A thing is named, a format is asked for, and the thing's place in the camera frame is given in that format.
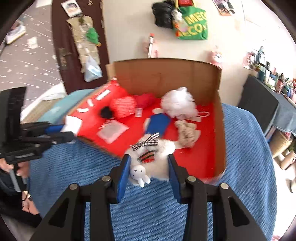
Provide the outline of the light blue cushion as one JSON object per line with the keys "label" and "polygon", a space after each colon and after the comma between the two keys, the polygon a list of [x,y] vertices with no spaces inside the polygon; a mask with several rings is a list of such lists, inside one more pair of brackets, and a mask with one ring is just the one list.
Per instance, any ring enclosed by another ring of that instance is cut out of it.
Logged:
{"label": "light blue cushion", "polygon": [[64,116],[81,100],[88,96],[94,89],[81,89],[72,92],[71,94],[65,96],[57,103],[53,105],[53,107],[43,114],[37,122],[49,122],[55,125],[63,123]]}

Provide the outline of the black backpack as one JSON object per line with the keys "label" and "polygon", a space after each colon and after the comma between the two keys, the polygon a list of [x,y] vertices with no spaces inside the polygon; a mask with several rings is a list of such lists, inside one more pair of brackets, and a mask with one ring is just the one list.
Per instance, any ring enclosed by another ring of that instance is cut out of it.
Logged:
{"label": "black backpack", "polygon": [[175,9],[174,1],[163,1],[152,4],[155,24],[161,28],[173,29],[172,11]]}

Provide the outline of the green tote bag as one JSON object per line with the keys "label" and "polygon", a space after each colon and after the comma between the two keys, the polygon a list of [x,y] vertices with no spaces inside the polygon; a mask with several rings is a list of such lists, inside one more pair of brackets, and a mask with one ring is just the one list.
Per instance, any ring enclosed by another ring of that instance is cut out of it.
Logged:
{"label": "green tote bag", "polygon": [[172,10],[175,36],[181,40],[208,39],[206,11],[195,6],[180,6]]}

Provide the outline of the white plastic bag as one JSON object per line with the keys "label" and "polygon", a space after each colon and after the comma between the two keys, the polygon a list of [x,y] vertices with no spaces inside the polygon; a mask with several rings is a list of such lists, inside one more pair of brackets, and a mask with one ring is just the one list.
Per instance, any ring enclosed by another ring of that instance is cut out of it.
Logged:
{"label": "white plastic bag", "polygon": [[96,61],[89,55],[85,63],[84,80],[88,83],[102,78],[102,70]]}

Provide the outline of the photo on door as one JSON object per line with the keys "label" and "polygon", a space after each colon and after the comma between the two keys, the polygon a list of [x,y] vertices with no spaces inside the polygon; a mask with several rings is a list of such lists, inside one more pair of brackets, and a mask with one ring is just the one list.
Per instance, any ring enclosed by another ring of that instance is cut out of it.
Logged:
{"label": "photo on door", "polygon": [[70,18],[82,13],[82,10],[76,0],[65,1],[61,3],[61,6]]}

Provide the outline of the blue sponge block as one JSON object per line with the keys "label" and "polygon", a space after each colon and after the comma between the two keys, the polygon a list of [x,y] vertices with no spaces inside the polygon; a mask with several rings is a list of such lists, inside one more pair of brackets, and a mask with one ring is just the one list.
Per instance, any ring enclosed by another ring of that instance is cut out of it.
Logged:
{"label": "blue sponge block", "polygon": [[164,113],[153,114],[149,119],[149,123],[147,125],[147,129],[145,130],[145,133],[159,133],[159,136],[162,137],[170,122],[171,118]]}

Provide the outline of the pink plush toy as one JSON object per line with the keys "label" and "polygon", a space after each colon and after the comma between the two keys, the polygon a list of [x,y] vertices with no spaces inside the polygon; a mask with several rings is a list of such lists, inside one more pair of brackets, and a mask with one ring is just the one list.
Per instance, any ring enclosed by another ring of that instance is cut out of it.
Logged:
{"label": "pink plush toy", "polygon": [[219,50],[211,51],[209,54],[209,63],[223,69],[222,53]]}

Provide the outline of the photo poster on wall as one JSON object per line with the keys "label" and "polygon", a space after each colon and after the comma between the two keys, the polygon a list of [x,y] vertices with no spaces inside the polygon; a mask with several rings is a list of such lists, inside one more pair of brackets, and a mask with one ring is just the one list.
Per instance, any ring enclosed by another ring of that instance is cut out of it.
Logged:
{"label": "photo poster on wall", "polygon": [[222,16],[231,16],[235,14],[234,7],[229,0],[213,0],[217,10]]}

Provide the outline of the white fluffy bunny pouch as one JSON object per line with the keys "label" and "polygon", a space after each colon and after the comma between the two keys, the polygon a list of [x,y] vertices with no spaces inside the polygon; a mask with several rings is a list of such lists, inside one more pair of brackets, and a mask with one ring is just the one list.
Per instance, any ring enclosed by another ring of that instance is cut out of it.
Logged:
{"label": "white fluffy bunny pouch", "polygon": [[131,157],[129,180],[132,185],[144,187],[152,178],[169,180],[168,156],[176,149],[175,143],[146,134],[125,153]]}

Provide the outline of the beige hanging organizer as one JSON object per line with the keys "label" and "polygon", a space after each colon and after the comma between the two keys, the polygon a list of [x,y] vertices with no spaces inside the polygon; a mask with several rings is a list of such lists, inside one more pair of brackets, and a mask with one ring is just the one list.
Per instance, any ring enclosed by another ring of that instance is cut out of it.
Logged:
{"label": "beige hanging organizer", "polygon": [[81,73],[85,72],[85,63],[89,55],[100,65],[98,47],[86,38],[88,29],[93,27],[92,18],[90,16],[76,16],[66,21],[72,31],[72,37],[81,63]]}

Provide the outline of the blue knit blanket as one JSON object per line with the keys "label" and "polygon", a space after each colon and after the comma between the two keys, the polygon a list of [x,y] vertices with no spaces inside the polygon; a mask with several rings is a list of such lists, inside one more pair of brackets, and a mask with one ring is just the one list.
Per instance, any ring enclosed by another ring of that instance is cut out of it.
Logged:
{"label": "blue knit blanket", "polygon": [[[251,113],[227,104],[223,113],[227,165],[221,182],[230,185],[271,240],[277,191],[269,145]],[[119,163],[82,141],[56,145],[30,162],[29,193],[45,216],[70,184],[91,184]],[[178,204],[169,182],[154,179],[144,188],[128,184],[121,203],[110,209],[116,240],[183,238],[187,206]]]}

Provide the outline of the green plush toy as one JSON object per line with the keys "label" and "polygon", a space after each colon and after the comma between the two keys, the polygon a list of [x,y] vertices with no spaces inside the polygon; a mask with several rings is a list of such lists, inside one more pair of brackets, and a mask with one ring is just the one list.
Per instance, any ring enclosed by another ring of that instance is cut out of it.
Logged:
{"label": "green plush toy", "polygon": [[86,33],[86,38],[89,42],[95,44],[97,47],[101,46],[101,43],[99,41],[99,35],[96,32],[95,28],[89,28]]}

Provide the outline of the beige knitted rope toy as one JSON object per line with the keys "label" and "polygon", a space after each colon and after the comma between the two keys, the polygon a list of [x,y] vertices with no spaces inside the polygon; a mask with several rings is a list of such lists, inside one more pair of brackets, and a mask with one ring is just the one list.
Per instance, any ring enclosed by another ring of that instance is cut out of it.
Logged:
{"label": "beige knitted rope toy", "polygon": [[175,127],[178,129],[178,140],[175,143],[176,149],[192,148],[201,135],[195,123],[189,123],[185,120],[175,121]]}

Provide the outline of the black fuzzy ball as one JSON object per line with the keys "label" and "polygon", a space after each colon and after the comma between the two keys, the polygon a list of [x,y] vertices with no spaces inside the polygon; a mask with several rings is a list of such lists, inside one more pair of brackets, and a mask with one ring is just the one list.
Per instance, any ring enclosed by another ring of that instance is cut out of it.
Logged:
{"label": "black fuzzy ball", "polygon": [[100,117],[110,120],[113,118],[113,111],[110,107],[105,106],[100,110]]}

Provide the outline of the red mesh sponge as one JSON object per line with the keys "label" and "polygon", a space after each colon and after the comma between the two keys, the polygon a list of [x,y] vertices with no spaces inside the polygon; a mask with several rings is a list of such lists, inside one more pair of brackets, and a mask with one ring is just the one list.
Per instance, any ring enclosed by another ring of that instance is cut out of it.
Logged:
{"label": "red mesh sponge", "polygon": [[110,109],[116,119],[124,118],[135,114],[137,102],[132,96],[125,96],[122,98],[115,98],[110,103]]}

